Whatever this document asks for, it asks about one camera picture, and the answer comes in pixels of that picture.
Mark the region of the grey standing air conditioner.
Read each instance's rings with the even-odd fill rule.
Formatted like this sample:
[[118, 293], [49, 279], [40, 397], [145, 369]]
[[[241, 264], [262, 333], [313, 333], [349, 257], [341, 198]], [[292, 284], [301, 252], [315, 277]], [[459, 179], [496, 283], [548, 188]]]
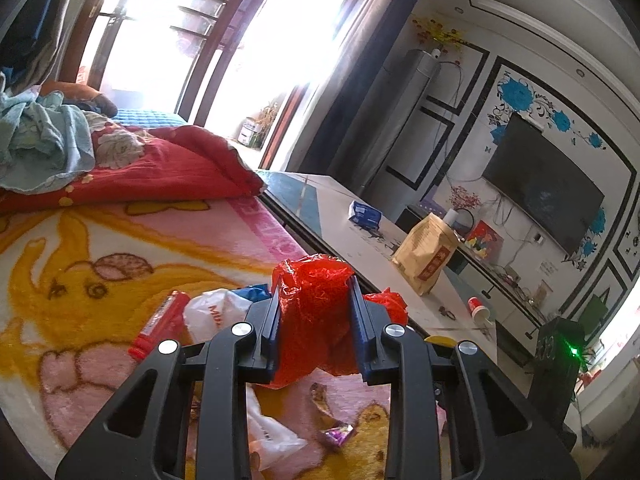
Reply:
[[439, 71], [437, 49], [411, 49], [390, 67], [382, 66], [331, 162], [331, 177], [372, 206], [390, 208], [397, 192], [385, 167]]

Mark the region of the white plastic bag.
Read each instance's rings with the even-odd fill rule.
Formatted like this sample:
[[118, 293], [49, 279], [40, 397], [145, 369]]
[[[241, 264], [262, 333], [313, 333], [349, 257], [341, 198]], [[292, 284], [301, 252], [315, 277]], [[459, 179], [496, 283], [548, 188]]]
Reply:
[[222, 330], [189, 360], [203, 382], [195, 450], [198, 479], [249, 479], [306, 448], [307, 441], [262, 414], [252, 385], [240, 377], [239, 359], [251, 344], [244, 320]]

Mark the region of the blue tissue pack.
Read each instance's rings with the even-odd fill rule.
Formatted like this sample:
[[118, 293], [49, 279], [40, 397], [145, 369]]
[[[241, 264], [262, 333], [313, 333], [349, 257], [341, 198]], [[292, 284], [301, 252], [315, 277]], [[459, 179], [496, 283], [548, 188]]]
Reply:
[[376, 231], [380, 227], [382, 212], [368, 204], [353, 200], [349, 204], [347, 219], [355, 226], [368, 231]]

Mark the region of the coffee table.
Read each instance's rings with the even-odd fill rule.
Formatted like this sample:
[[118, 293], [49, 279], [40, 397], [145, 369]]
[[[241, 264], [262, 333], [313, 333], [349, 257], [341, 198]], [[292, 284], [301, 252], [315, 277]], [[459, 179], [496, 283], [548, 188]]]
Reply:
[[[260, 170], [266, 182], [262, 202], [295, 234], [308, 252], [341, 258], [355, 270], [364, 292], [390, 288], [408, 304], [413, 328], [427, 335], [444, 335], [457, 340], [472, 339], [498, 360], [500, 367], [516, 377], [533, 378], [532, 356], [498, 322], [494, 305], [459, 278], [448, 266], [431, 292], [419, 296], [392, 263], [392, 253], [405, 238], [393, 222], [384, 218], [370, 233], [347, 219], [349, 204], [360, 200], [330, 176]], [[468, 300], [477, 297], [488, 309], [490, 321], [476, 324]], [[438, 312], [444, 306], [456, 320]]]

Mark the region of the red snack tube wrapper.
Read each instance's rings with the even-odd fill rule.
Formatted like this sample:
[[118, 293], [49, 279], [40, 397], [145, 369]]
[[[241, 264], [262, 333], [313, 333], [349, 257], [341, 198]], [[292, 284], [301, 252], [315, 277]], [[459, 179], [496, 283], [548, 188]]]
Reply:
[[128, 349], [128, 354], [142, 362], [162, 341], [179, 341], [184, 325], [183, 312], [191, 298], [180, 290], [173, 290], [154, 311]]

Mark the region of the tv cabinet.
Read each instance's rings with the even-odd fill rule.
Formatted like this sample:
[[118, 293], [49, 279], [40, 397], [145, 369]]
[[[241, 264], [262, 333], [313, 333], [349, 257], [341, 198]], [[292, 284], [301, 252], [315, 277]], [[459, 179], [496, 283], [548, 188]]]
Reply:
[[548, 318], [540, 312], [533, 298], [518, 284], [509, 281], [509, 275], [502, 272], [500, 266], [492, 266], [474, 257], [468, 248], [460, 244], [450, 258], [448, 268], [465, 280], [482, 296], [497, 307], [498, 294], [514, 304], [536, 326], [544, 325]]

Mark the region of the purple candy wrapper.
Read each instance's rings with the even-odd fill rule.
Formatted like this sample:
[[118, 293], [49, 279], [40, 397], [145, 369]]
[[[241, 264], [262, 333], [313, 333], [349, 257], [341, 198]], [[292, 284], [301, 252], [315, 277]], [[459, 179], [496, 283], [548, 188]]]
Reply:
[[355, 431], [355, 427], [342, 422], [334, 427], [322, 429], [319, 438], [328, 448], [341, 448]]

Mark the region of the brown paper bag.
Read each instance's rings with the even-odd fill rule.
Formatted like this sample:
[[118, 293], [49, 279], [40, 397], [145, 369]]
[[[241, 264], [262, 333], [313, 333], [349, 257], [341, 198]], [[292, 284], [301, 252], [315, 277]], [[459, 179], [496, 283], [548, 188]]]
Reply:
[[428, 294], [459, 246], [453, 229], [429, 214], [412, 228], [393, 254], [392, 263], [419, 295]]

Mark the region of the scissors on table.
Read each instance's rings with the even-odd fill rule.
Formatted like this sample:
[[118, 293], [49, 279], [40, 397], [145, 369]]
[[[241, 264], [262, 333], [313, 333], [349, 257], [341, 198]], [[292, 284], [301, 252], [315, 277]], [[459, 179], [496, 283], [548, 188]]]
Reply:
[[457, 318], [456, 318], [456, 316], [455, 316], [455, 315], [454, 315], [450, 310], [448, 310], [447, 308], [445, 308], [444, 306], [440, 306], [440, 307], [438, 308], [438, 312], [439, 312], [442, 316], [444, 316], [445, 318], [450, 318], [450, 320], [455, 321], [455, 320], [457, 319]]

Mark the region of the red plastic bag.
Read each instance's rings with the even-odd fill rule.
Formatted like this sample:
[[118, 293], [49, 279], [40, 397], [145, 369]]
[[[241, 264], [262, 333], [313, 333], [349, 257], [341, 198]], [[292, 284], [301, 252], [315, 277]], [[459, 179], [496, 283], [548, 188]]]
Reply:
[[333, 376], [358, 372], [348, 286], [354, 275], [349, 264], [327, 255], [274, 267], [281, 316], [278, 369], [269, 389], [293, 385], [317, 368]]

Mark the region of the black device green light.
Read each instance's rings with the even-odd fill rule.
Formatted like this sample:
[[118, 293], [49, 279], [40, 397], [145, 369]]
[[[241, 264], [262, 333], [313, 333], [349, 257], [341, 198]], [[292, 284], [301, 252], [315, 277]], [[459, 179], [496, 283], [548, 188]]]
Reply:
[[554, 318], [538, 330], [528, 400], [556, 431], [563, 428], [584, 348], [585, 332], [575, 321]]

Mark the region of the black television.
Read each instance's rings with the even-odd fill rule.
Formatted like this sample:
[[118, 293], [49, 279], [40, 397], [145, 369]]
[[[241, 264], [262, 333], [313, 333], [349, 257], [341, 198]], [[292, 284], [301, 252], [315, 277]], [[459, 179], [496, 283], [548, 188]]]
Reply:
[[578, 251], [604, 199], [600, 188], [518, 113], [506, 124], [483, 178], [569, 256]]

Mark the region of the pink cartoon blanket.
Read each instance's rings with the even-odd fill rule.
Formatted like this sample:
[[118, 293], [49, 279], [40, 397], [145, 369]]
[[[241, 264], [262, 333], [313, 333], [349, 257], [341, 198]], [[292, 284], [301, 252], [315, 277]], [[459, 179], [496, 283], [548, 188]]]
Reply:
[[[137, 367], [128, 349], [173, 291], [208, 299], [272, 283], [306, 257], [254, 198], [134, 202], [1, 214], [1, 411], [36, 471], [58, 463]], [[314, 370], [251, 388], [262, 414], [307, 441], [266, 479], [378, 479], [390, 390]], [[328, 448], [322, 429], [355, 431]]]

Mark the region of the light blue cloth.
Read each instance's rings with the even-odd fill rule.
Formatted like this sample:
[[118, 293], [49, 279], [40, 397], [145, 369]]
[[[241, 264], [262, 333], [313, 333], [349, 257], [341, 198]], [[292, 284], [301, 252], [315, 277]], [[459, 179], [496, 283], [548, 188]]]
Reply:
[[1, 79], [1, 187], [35, 195], [62, 190], [96, 166], [88, 120], [54, 90], [14, 93]]

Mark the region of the white vase red flowers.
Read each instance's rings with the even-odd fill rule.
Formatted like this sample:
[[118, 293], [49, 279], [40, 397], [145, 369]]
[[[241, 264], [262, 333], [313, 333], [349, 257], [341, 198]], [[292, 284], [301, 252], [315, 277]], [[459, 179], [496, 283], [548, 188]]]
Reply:
[[447, 204], [457, 213], [457, 224], [472, 228], [475, 224], [475, 213], [482, 201], [480, 196], [463, 185], [454, 185], [449, 190]]

